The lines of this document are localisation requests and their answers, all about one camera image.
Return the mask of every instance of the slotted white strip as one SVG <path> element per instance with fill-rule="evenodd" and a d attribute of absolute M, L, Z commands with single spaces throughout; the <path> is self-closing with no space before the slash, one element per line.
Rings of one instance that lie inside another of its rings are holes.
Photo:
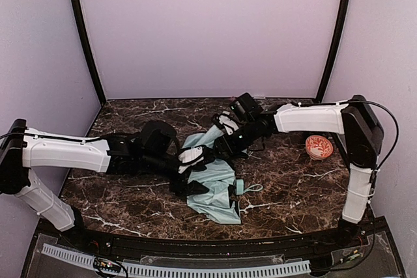
<path fill-rule="evenodd" d="M 62 260 L 69 264 L 79 266 L 88 270 L 94 270 L 94 257 L 78 252 L 69 251 L 61 247 L 44 244 L 42 254 Z M 190 268 L 165 268 L 146 266 L 123 262 L 129 277 L 150 277 L 150 278 L 276 278 L 290 277 L 303 273 L 310 273 L 309 261 L 294 262 L 289 264 L 234 268 L 234 269 L 190 269 Z"/>

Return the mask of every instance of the light blue strap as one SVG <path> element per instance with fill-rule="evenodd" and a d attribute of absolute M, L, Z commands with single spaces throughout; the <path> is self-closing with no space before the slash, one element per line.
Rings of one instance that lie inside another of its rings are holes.
<path fill-rule="evenodd" d="M 260 184 L 254 184 L 248 188 L 246 188 L 243 193 L 247 193 L 249 191 L 253 191 L 253 192 L 260 192 L 261 190 L 263 190 L 263 186 Z"/>

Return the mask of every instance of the marble table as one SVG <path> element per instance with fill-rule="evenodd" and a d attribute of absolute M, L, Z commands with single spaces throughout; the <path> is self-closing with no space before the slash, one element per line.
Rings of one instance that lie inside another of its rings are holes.
<path fill-rule="evenodd" d="M 212 115 L 227 109 L 229 102 L 224 98 L 109 101 L 89 135 L 134 133 L 148 120 L 164 120 L 175 127 L 183 143 L 187 136 L 207 131 Z M 311 160 L 302 133 L 273 135 L 265 143 L 266 150 L 234 162 L 237 178 L 243 178 L 246 186 L 264 186 L 262 192 L 240 196 L 241 225 L 208 220 L 170 193 L 166 179 L 153 174 L 113 176 L 74 169 L 61 198 L 80 209 L 88 229 L 149 238 L 239 240 L 337 227 L 349 181 L 338 150 L 324 161 Z"/>

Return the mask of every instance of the black metal bar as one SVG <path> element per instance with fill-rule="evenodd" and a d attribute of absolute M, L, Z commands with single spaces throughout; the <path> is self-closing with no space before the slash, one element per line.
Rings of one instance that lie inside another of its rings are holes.
<path fill-rule="evenodd" d="M 85 28 L 83 12 L 81 10 L 81 3 L 79 0 L 71 0 L 72 3 L 72 10 L 74 11 L 74 17 L 76 19 L 76 24 L 78 28 L 78 35 L 79 40 L 81 41 L 81 45 L 83 47 L 85 61 L 87 62 L 87 66 L 90 71 L 90 76 L 93 81 L 94 89 L 96 90 L 97 97 L 100 100 L 100 103 L 103 105 L 105 104 L 106 96 L 104 95 L 103 86 L 100 82 L 100 78 L 98 76 L 97 67 L 94 63 L 93 53 L 91 51 L 89 37 L 87 36 L 87 30 Z"/>
<path fill-rule="evenodd" d="M 336 55 L 338 54 L 340 39 L 343 32 L 343 26 L 345 24 L 348 4 L 349 0 L 340 0 L 338 17 L 336 19 L 336 25 L 334 27 L 332 43 L 330 44 L 330 50 L 328 52 L 326 66 L 324 67 L 319 90 L 317 91 L 317 95 L 315 97 L 315 99 L 318 102 L 322 102 L 324 94 L 326 93 L 328 82 L 330 81 L 330 76 L 332 75 L 334 61 L 336 59 Z"/>

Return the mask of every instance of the white arm segment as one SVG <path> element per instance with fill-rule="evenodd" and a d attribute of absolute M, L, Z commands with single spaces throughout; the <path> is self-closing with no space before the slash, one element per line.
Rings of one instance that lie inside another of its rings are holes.
<path fill-rule="evenodd" d="M 79 140 L 91 139 L 44 133 L 33 128 L 29 128 L 26 132 L 35 135 L 59 136 Z M 109 145 L 106 140 L 92 143 L 77 143 L 59 139 L 25 136 L 24 141 L 27 143 L 27 146 L 23 149 L 23 167 L 56 166 L 88 169 L 104 173 L 107 171 L 110 163 L 110 156 L 107 154 Z"/>
<path fill-rule="evenodd" d="M 29 169 L 30 187 L 24 187 L 14 196 L 25 201 L 37 215 L 42 215 L 59 231 L 66 231 L 74 226 L 74 211 L 71 206 L 58 199 L 36 175 Z"/>
<path fill-rule="evenodd" d="M 330 132 L 343 135 L 341 110 L 344 105 L 317 105 L 297 107 L 292 104 L 281 106 L 275 114 L 275 123 L 280 132 Z M 350 165 L 349 186 L 342 218 L 351 223 L 359 223 L 364 215 L 368 202 L 371 184 L 371 169 L 361 169 Z"/>
<path fill-rule="evenodd" d="M 317 105 L 311 107 L 297 107 L 292 104 L 281 106 L 275 114 L 278 131 L 287 132 L 330 132 L 343 135 L 343 121 L 341 110 L 343 105 Z"/>

